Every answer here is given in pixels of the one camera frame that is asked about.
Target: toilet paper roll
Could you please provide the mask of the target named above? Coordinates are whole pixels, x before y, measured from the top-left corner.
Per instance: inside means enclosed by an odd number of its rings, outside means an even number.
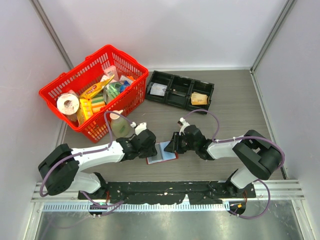
[[[56,101],[56,107],[60,113],[66,115],[73,122],[77,121],[79,99],[71,93],[63,93]]]

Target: black storage container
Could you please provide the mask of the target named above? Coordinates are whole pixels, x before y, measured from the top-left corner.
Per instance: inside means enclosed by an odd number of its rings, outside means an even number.
[[[166,85],[164,96],[150,94],[153,84]],[[214,92],[214,84],[199,81],[196,79],[154,71],[146,86],[145,99],[156,102],[177,106],[186,110],[204,109],[208,110],[211,104],[212,94]],[[197,92],[208,96],[207,104],[192,105],[191,94]]]

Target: plastic bottle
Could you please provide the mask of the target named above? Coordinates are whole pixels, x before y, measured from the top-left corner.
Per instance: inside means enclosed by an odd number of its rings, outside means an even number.
[[[123,110],[114,110],[114,112],[122,114]],[[123,117],[120,117],[119,115],[114,113],[110,113],[110,118],[111,130],[117,138],[123,138],[130,132],[130,125]]]

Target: metal floor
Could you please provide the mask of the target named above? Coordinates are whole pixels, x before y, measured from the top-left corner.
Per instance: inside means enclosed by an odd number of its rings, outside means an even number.
[[[266,201],[250,201],[245,215],[262,212]],[[247,220],[226,211],[115,212],[88,218],[87,212],[43,212],[36,240],[300,240],[290,200],[271,201],[260,218]]]
[[[174,71],[171,74],[214,83],[214,92],[209,110],[220,120],[218,139],[227,139],[245,134],[254,129],[270,138],[261,110],[257,93],[249,70]],[[144,100],[127,117],[136,123],[147,122],[148,128],[156,135],[157,142],[171,140],[178,131],[177,121],[188,111],[178,107]],[[194,113],[187,119],[202,133],[211,138],[217,123],[211,115]],[[68,127],[64,142],[71,148],[86,148],[109,142],[105,136],[93,144],[82,133]],[[236,169],[243,166],[238,158],[222,158],[204,161],[194,152],[179,155],[177,160],[147,165],[145,159],[122,163],[108,163],[92,167],[85,172],[98,172],[109,182],[114,181],[213,181],[226,180]],[[275,171],[271,180],[283,179],[280,170]]]

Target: red basket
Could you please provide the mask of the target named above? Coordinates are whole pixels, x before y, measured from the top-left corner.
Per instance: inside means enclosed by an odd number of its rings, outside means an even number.
[[[98,83],[104,74],[104,69],[114,65],[118,76],[132,76],[135,81],[119,96],[95,113],[81,126],[70,121],[57,109],[57,99],[70,90],[78,95],[91,85]],[[57,79],[39,91],[39,95],[46,101],[48,107],[61,120],[65,121],[73,130],[83,133],[92,142],[98,142],[108,133],[104,120],[105,111],[123,110],[127,116],[145,99],[146,78],[148,70],[140,65],[133,57],[111,45],[106,45],[85,58],[85,61],[68,73],[62,73]]]

